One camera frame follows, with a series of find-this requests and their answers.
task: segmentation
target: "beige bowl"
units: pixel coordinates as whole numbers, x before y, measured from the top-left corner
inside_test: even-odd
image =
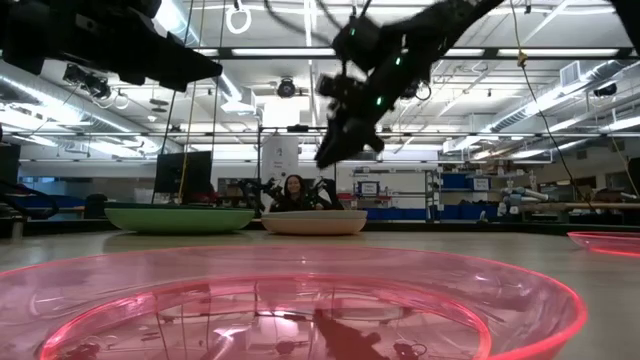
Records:
[[[322,211],[289,211],[282,213],[266,213],[262,219],[366,219],[367,212],[362,210],[322,210]]]
[[[284,235],[351,235],[362,230],[367,219],[265,219],[264,227]]]

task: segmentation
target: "dark hair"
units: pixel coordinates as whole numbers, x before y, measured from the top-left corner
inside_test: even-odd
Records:
[[[287,176],[287,180],[285,180],[284,182],[284,196],[287,199],[291,199],[291,193],[289,192],[289,179],[291,179],[292,177],[298,179],[298,182],[300,182],[300,195],[301,197],[303,197],[304,194],[307,192],[307,189],[304,185],[304,179],[302,178],[302,176],[296,175],[296,174]]]

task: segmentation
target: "table surface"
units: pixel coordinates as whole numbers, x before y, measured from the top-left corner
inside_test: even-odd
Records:
[[[246,231],[223,236],[154,237],[122,232],[30,237],[0,245],[0,270],[56,259],[202,245],[327,244],[433,250],[494,259],[552,276],[575,289],[589,322],[558,359],[638,359],[640,259],[589,253],[567,237],[518,233],[366,232],[301,238]]]

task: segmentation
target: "pink plastic bowl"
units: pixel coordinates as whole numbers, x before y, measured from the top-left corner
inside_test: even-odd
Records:
[[[640,257],[640,233],[571,232],[569,237],[591,251]]]
[[[512,265],[321,246],[47,263],[0,274],[0,304],[0,349],[14,360],[538,360],[587,318],[571,289]]]

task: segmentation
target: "green bowl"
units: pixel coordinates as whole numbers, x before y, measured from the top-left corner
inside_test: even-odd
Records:
[[[219,234],[240,230],[253,219],[253,210],[197,207],[109,206],[105,213],[122,230],[147,234]]]

